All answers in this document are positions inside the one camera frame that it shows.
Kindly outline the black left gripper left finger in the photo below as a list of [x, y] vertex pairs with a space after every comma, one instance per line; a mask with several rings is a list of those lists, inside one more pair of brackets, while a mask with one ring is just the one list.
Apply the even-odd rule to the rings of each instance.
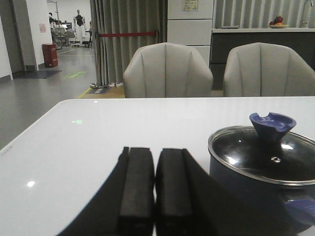
[[152, 235], [154, 177], [150, 149], [125, 147], [107, 180], [60, 235]]

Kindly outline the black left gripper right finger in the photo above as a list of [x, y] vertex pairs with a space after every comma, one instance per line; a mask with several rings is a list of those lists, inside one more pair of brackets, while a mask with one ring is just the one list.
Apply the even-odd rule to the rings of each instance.
[[159, 236], [234, 236], [233, 198], [186, 149], [165, 148], [156, 172]]

